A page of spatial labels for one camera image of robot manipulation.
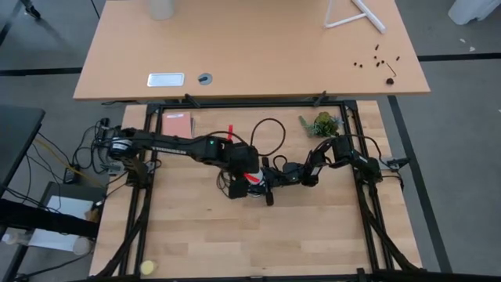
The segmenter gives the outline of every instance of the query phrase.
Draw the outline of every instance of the green plant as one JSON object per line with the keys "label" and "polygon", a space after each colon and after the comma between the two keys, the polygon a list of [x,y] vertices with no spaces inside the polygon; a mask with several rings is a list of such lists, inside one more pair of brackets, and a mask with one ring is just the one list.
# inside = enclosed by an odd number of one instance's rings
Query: green plant
{"label": "green plant", "polygon": [[299,116],[299,122],[306,129],[306,134],[308,137],[318,136],[318,137],[331,137],[337,136],[337,130],[339,126],[342,125],[342,121],[338,117],[331,117],[329,113],[322,112],[309,124],[304,117]]}

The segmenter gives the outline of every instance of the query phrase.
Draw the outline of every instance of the red notebook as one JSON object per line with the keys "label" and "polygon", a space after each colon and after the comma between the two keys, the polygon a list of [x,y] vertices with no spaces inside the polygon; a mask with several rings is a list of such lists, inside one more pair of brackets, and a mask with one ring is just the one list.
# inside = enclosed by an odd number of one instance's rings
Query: red notebook
{"label": "red notebook", "polygon": [[192,118],[189,112],[165,113],[162,115],[162,134],[193,138]]}

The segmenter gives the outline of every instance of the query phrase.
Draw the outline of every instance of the wooden tabletop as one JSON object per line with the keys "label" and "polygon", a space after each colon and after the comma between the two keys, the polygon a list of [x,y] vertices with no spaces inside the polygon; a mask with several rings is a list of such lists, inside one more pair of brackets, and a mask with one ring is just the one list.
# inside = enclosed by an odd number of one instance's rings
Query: wooden tabletop
{"label": "wooden tabletop", "polygon": [[[162,21],[150,18],[147,1],[108,1],[74,98],[429,92],[395,0],[364,2],[386,34],[367,19],[324,29],[328,0],[178,0]],[[359,13],[350,0],[335,0],[331,20]],[[183,73],[185,82],[150,88],[151,73]],[[210,85],[198,82],[203,73],[213,76]]]}
{"label": "wooden tabletop", "polygon": [[[373,137],[383,154],[390,156],[377,102],[358,104],[365,135]],[[262,118],[277,118],[287,129],[278,154],[289,161],[304,162],[321,139],[307,138],[297,117],[303,115],[311,121],[325,110],[339,115],[336,107],[190,113],[196,120],[196,136],[227,129],[231,122],[234,132],[245,140]],[[127,107],[123,127],[142,128],[145,111],[145,106]],[[265,122],[257,130],[254,145],[265,154],[278,145],[281,134],[278,125]],[[375,156],[375,147],[367,145]],[[359,267],[370,271],[350,167],[324,168],[314,188],[276,188],[275,205],[267,207],[262,197],[226,198],[216,187],[215,167],[184,156],[159,154],[159,158],[163,165],[155,175],[144,256],[158,264],[151,278],[351,274]],[[122,179],[116,181],[109,189],[122,183]],[[419,265],[398,180],[386,178],[377,187],[388,234],[407,258]],[[108,263],[124,237],[131,192],[125,187],[106,200],[91,274]],[[375,243],[382,265],[379,240]]]}

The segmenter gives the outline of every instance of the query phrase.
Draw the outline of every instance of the white cup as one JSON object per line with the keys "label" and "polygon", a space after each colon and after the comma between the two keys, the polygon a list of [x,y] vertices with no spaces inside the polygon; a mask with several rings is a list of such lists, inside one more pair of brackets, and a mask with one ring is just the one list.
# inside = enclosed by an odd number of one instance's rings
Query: white cup
{"label": "white cup", "polygon": [[149,5],[154,20],[166,20],[174,16],[174,0],[149,0]]}

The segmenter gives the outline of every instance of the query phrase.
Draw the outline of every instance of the white triangle frame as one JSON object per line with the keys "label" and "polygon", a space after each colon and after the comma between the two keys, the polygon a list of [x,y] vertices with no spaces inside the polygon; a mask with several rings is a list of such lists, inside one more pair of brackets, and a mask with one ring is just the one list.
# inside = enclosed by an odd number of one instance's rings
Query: white triangle frame
{"label": "white triangle frame", "polygon": [[342,24],[347,24],[349,22],[352,22],[354,20],[362,19],[364,17],[367,17],[371,23],[373,23],[374,27],[379,30],[381,34],[385,34],[387,28],[384,26],[384,24],[377,18],[374,13],[366,6],[366,4],[363,3],[362,0],[351,0],[353,4],[355,4],[357,7],[359,7],[360,11],[362,11],[361,14],[357,16],[352,16],[351,18],[347,18],[344,20],[337,21],[335,23],[329,23],[329,18],[330,18],[330,10],[332,9],[333,5],[333,0],[329,0],[329,8],[327,8],[327,14],[326,14],[326,21],[324,23],[325,28],[332,28],[332,27],[338,27]]}

